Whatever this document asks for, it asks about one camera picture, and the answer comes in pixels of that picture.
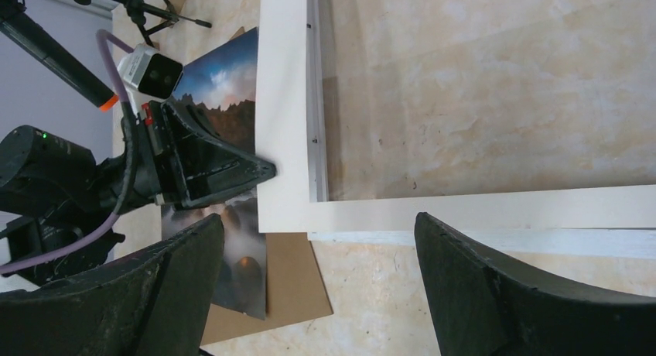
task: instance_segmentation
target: tripod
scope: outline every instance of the tripod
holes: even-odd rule
[[[80,5],[89,5],[91,0],[74,0]],[[150,36],[153,33],[161,31],[167,27],[173,26],[179,20],[184,19],[186,21],[191,21],[196,23],[198,26],[207,27],[208,29],[212,27],[212,24],[200,19],[191,19],[185,16],[177,14],[173,4],[169,0],[163,0],[166,4],[166,10],[156,8],[152,5],[146,4],[144,0],[112,0],[113,2],[119,2],[123,4],[125,10],[128,12],[128,16],[133,21],[134,24],[139,28],[139,32],[142,33],[142,36],[146,44],[153,46]],[[161,19],[164,19],[164,22],[159,23],[157,26],[154,26],[150,29],[145,27],[145,13],[155,15]]]

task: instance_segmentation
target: gray wall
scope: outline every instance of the gray wall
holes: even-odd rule
[[[26,0],[27,14],[108,84],[95,33],[111,21],[50,0]],[[52,132],[93,151],[96,160],[111,154],[111,113],[89,101],[0,34],[0,139],[19,125]],[[11,220],[0,212],[0,228]]]

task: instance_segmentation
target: poster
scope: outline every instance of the poster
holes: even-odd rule
[[[189,63],[171,100],[205,111],[221,138],[255,152],[258,30],[252,29]],[[265,319],[266,239],[258,231],[255,190],[192,211],[162,207],[162,239],[216,213],[225,230],[223,264],[212,304]]]

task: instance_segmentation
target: cardboard sheet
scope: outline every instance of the cardboard sheet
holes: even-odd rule
[[[333,313],[305,234],[267,234],[267,319],[212,305],[202,345]]]

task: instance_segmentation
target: orange tip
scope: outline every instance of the orange tip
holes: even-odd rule
[[[109,98],[109,101],[106,101],[102,106],[100,106],[100,110],[107,112],[116,104],[116,102],[118,102],[118,96],[114,94],[111,96],[111,98]]]

